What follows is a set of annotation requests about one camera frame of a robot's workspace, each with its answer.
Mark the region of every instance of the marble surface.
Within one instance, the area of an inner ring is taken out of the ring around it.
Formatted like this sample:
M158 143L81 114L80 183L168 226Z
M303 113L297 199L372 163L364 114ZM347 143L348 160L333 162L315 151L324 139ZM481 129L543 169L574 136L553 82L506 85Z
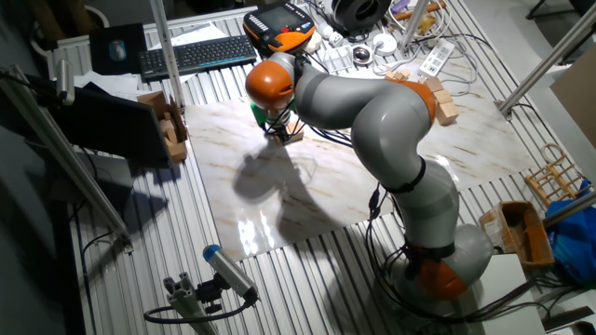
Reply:
M368 219L376 179L319 138L285 147L256 126L248 98L187 106L186 123L222 248L237 261ZM392 209L384 203L382 213Z
M412 78L420 62L409 65ZM453 64L445 69L469 77L465 63ZM466 88L456 83L445 87L452 92ZM418 151L444 165L459 190L533 165L481 84L454 102L461 112L456 123L441 127L435 122ZM351 149L308 128L303 141L286 147L268 141L256 126L248 98L187 106L185 115L217 233L233 260L368 218L376 180ZM386 201L382 213L390 210Z

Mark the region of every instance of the keyboard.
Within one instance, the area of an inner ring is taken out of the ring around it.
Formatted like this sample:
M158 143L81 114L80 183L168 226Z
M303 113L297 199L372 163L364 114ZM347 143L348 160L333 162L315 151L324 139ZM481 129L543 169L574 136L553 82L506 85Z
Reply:
M197 74L254 62L257 55L246 35L232 36L174 47L180 75ZM139 53L144 83L169 78L161 49Z

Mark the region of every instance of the white paper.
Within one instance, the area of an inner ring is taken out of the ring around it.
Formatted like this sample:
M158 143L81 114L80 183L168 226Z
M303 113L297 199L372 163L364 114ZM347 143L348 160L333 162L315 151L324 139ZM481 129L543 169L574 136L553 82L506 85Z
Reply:
M211 22L203 23L193 28L188 32L179 34L176 37L172 37L171 44L173 47L183 46L196 42L209 41L216 38L224 38L225 33L215 27ZM157 43L150 50L156 50L161 48L161 43ZM184 83L188 79L192 78L195 74L182 75L180 82Z
M84 75L74 76L74 86L84 87L93 83L113 97L136 101L137 97L151 91L137 89L140 77L138 74L101 75L89 71Z

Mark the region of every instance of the blue cloth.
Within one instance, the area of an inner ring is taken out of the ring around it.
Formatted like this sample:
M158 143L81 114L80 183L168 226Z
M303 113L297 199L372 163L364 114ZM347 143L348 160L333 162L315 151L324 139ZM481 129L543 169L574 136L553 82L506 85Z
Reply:
M554 201L547 216L574 200ZM555 261L579 284L596 284L596 209L586 208L548 232Z

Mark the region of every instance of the power strip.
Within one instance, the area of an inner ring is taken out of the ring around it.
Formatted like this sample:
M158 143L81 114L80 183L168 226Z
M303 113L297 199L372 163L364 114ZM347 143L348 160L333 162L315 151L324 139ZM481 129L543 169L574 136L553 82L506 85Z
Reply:
M454 52L454 48L455 45L453 43L443 38L440 39L422 65L420 65L418 75L425 78L436 77L449 59L449 56L451 56L451 53Z

